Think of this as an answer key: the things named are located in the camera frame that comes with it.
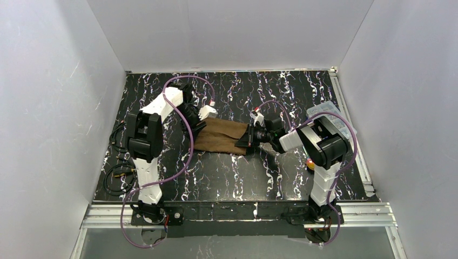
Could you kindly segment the brown woven cloth napkin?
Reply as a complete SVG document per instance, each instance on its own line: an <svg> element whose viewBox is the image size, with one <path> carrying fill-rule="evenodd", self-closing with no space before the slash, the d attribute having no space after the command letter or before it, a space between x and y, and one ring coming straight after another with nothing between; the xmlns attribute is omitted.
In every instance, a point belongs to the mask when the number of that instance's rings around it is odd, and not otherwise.
<svg viewBox="0 0 458 259"><path fill-rule="evenodd" d="M247 123L218 118L206 118L204 122L206 126L194 141L195 151L246 155L247 148L235 144L245 134Z"/></svg>

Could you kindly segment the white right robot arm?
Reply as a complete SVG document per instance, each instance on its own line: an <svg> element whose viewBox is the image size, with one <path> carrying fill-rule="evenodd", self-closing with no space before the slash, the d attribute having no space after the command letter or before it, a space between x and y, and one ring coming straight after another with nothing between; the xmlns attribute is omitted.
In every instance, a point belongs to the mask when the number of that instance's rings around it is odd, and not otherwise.
<svg viewBox="0 0 458 259"><path fill-rule="evenodd" d="M303 125L289 132L285 130L279 115L263 116L259 111L254 111L252 117L254 122L248 124L235 146L252 148L269 143L278 153L303 148L314 163L314 182L301 214L310 221L329 218L336 211L335 186L342 171L341 165L349 153L357 153L343 128L332 119L339 119L353 138L355 133L351 125L340 114L330 111L313 115Z"/></svg>

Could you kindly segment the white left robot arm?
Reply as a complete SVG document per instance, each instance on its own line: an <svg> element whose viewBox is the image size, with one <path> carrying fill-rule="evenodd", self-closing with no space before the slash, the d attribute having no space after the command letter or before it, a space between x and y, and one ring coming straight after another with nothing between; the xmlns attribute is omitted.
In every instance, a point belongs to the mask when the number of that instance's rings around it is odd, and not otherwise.
<svg viewBox="0 0 458 259"><path fill-rule="evenodd" d="M212 98L202 108L194 105L194 87L185 83L168 83L162 93L137 113L127 116L125 146L136 167L139 187L138 202L131 208L140 217L151 222L160 222L167 217L165 208L160 205L162 191L159 178L158 158L163 151L163 122L177 112L184 125L184 135L193 146L198 134L205 128L204 119L215 117Z"/></svg>

